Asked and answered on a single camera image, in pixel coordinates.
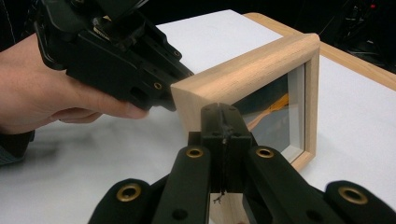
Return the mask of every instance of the person's hand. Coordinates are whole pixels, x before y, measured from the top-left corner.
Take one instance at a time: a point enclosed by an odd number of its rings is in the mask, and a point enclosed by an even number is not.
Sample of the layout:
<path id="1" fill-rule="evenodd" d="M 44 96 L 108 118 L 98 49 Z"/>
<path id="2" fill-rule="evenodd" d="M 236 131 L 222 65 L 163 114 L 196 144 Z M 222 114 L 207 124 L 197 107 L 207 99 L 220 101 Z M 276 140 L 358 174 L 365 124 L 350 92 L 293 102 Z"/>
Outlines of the person's hand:
<path id="1" fill-rule="evenodd" d="M 49 69 L 35 35 L 0 52 L 0 133 L 26 133 L 55 120 L 87 123 L 102 114 L 141 119 L 147 113 Z"/>

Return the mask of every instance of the white surface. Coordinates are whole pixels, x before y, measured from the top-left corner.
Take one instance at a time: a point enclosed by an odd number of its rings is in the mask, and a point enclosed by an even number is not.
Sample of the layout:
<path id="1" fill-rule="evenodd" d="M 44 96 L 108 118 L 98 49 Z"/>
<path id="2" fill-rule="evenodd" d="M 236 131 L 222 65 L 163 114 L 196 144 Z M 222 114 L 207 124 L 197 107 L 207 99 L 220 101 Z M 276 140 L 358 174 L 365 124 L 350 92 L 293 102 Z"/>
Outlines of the white surface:
<path id="1" fill-rule="evenodd" d="M 232 11 L 160 28 L 194 73 L 280 37 Z M 320 59 L 318 155 L 302 175 L 319 189 L 356 182 L 396 208 L 395 91 Z M 0 223 L 86 223 L 112 185 L 155 182 L 184 146 L 177 114 L 162 108 L 143 120 L 44 127 L 25 162 L 0 168 Z"/>

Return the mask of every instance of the brass grommet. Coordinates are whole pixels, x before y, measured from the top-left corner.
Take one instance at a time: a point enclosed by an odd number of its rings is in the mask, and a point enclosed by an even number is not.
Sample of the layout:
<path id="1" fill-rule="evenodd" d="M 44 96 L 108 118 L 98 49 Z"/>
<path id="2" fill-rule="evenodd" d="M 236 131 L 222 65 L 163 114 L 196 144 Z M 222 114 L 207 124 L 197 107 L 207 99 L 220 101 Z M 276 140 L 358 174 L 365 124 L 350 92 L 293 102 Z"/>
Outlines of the brass grommet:
<path id="1" fill-rule="evenodd" d="M 163 85 L 161 85 L 159 82 L 156 82 L 154 83 L 154 88 L 160 91 L 163 89 Z"/>
<path id="2" fill-rule="evenodd" d="M 340 187 L 338 193 L 350 203 L 367 204 L 369 202 L 366 195 L 351 187 Z"/>
<path id="3" fill-rule="evenodd" d="M 258 148 L 256 150 L 256 154 L 262 158 L 265 158 L 265 159 L 273 158 L 275 155 L 271 149 L 264 148 L 264 147 Z"/>
<path id="4" fill-rule="evenodd" d="M 138 184 L 127 184 L 122 186 L 117 192 L 117 199 L 123 203 L 128 203 L 139 197 L 142 189 Z"/>
<path id="5" fill-rule="evenodd" d="M 187 150 L 186 154 L 190 158 L 199 158 L 204 155 L 204 152 L 200 148 L 191 148 Z"/>

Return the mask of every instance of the dark background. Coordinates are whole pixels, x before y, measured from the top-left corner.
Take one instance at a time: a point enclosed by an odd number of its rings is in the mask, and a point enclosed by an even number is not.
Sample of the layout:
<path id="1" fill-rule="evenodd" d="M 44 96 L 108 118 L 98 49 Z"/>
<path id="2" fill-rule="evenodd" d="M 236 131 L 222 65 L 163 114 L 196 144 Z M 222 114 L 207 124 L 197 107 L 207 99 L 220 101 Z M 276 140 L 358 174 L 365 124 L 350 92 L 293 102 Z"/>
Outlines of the dark background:
<path id="1" fill-rule="evenodd" d="M 396 73 L 394 0 L 149 0 L 140 10 L 155 24 L 232 9 L 259 12 Z"/>

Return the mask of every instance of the light wood frame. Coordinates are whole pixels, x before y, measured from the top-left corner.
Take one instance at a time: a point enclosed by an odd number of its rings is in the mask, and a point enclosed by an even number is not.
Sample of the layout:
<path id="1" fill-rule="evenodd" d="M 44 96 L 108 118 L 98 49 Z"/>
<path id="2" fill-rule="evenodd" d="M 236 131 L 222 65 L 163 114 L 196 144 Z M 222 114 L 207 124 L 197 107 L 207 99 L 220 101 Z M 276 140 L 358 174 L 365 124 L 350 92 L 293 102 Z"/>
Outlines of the light wood frame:
<path id="1" fill-rule="evenodd" d="M 290 35 L 209 68 L 171 86 L 186 132 L 199 132 L 201 108 L 232 105 L 291 70 L 304 66 L 304 148 L 291 162 L 300 170 L 315 157 L 318 119 L 317 35 Z"/>

